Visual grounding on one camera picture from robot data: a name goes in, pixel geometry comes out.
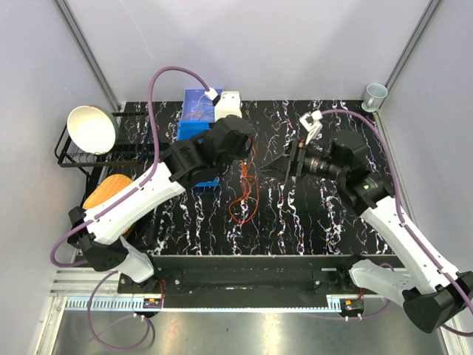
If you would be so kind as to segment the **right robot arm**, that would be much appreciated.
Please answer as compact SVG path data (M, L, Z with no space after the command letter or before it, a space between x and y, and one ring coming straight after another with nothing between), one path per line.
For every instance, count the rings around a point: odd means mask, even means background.
M367 145L357 132L342 130L327 152L305 140L291 141L260 172L287 182L306 176L335 182L344 206L362 217L387 242L407 273L396 274L365 257L340 268L336 285L344 293L365 288L401 306L421 331L432 333L455 317L472 299L472 273L461 272L422 235L401 208L383 177L369 168Z

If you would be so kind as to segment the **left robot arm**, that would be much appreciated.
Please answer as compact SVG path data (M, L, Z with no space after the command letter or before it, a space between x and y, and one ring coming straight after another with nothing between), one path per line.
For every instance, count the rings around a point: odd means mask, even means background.
M234 161L249 156L253 139L252 126L229 115L206 131L172 143L156 166L101 205L85 211L86 231L78 239L85 260L95 271L118 271L142 292L153 292L160 275L151 258L127 242L123 232L167 200L223 176Z

